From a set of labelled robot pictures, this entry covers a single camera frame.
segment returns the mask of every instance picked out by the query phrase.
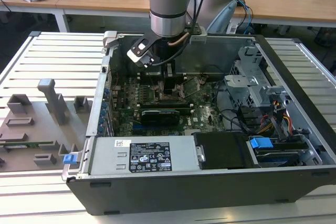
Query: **floor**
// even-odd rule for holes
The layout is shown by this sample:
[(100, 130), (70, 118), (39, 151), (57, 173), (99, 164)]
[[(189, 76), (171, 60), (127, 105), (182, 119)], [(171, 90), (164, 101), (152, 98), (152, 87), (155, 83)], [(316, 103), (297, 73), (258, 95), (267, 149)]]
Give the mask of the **floor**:
[[(42, 17), (28, 13), (7, 13), (7, 16), (9, 20), (7, 24), (0, 22), (0, 72), (6, 67), (31, 31), (58, 31), (53, 15)], [(150, 29), (150, 22), (147, 18), (102, 18), (71, 15), (68, 19), (71, 32), (103, 33), (106, 30), (118, 30), (142, 33)], [(259, 33), (265, 37), (299, 38), (320, 61), (323, 60), (323, 64), (328, 69), (332, 68), (336, 61), (335, 45), (331, 48), (325, 48), (314, 42), (319, 28), (307, 29), (307, 27), (292, 26), (284, 36), (276, 32), (277, 28), (275, 25), (268, 25), (263, 27)]]

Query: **red wire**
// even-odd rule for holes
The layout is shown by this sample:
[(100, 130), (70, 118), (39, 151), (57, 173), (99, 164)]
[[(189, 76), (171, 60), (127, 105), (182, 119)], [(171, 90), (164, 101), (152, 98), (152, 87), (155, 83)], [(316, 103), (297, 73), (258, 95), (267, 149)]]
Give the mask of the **red wire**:
[(262, 124), (263, 124), (262, 122), (264, 121), (264, 119), (267, 118), (267, 117), (268, 117), (268, 115), (264, 115), (264, 116), (262, 117), (262, 119), (261, 119), (261, 121), (260, 121), (260, 127), (262, 126)]

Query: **motherboard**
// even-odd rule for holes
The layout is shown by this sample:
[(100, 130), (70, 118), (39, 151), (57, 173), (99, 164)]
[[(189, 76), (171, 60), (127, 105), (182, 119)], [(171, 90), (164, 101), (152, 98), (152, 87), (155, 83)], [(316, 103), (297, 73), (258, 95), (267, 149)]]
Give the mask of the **motherboard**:
[(112, 84), (113, 131), (115, 136), (192, 135), (195, 132), (224, 131), (215, 106), (218, 82), (208, 77), (184, 76), (180, 84), (167, 89), (149, 77), (120, 78)]

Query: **blue latch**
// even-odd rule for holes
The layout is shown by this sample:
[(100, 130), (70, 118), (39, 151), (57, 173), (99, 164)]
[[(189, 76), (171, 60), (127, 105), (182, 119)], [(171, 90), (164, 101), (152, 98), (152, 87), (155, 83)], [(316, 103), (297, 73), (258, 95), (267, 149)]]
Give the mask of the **blue latch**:
[(255, 148), (273, 148), (271, 139), (268, 137), (254, 137), (250, 140), (253, 149)]
[(66, 154), (63, 158), (63, 164), (65, 165), (76, 165), (78, 154)]

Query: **warning label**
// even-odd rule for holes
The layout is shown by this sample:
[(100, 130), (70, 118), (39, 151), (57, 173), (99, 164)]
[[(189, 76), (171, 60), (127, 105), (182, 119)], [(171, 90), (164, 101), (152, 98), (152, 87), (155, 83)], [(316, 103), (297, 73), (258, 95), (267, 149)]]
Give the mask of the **warning label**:
[(169, 143), (130, 144), (132, 173), (168, 172), (172, 170)]

